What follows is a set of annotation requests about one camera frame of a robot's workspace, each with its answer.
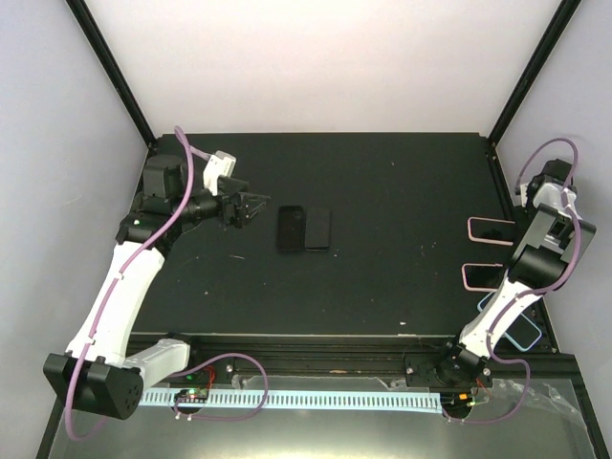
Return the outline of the black phone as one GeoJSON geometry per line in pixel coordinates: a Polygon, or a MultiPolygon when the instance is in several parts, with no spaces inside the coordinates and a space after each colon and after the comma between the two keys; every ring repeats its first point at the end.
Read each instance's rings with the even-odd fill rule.
{"type": "Polygon", "coordinates": [[[280,253],[305,249],[305,217],[302,206],[283,206],[277,213],[276,248],[280,253]]]}

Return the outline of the black phone case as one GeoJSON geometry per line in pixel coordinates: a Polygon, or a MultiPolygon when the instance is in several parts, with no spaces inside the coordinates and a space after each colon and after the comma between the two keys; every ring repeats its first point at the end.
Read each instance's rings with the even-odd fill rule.
{"type": "Polygon", "coordinates": [[[307,208],[304,247],[307,251],[327,251],[331,238],[331,210],[307,208]]]}

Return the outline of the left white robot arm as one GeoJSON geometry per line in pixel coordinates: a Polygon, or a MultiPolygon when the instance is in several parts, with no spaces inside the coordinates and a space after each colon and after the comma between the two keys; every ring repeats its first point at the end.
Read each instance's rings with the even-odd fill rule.
{"type": "Polygon", "coordinates": [[[142,190],[121,221],[111,265],[80,330],[43,373],[67,412],[76,409],[125,420],[143,392],[179,376],[198,380],[204,356],[173,336],[127,356],[132,328],[154,278],[179,237],[207,219],[243,228],[267,204],[232,176],[236,160],[218,151],[198,166],[192,155],[159,155],[142,171],[142,190]]]}

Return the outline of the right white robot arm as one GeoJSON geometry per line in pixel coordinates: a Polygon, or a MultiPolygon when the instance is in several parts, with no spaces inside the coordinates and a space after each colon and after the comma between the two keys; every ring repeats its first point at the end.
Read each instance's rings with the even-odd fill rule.
{"type": "Polygon", "coordinates": [[[474,381],[515,320],[562,287],[578,265],[597,228],[577,212],[578,190],[571,173],[570,163],[550,160],[529,183],[519,186],[529,226],[515,246],[500,286],[434,362],[441,383],[474,381]]]}

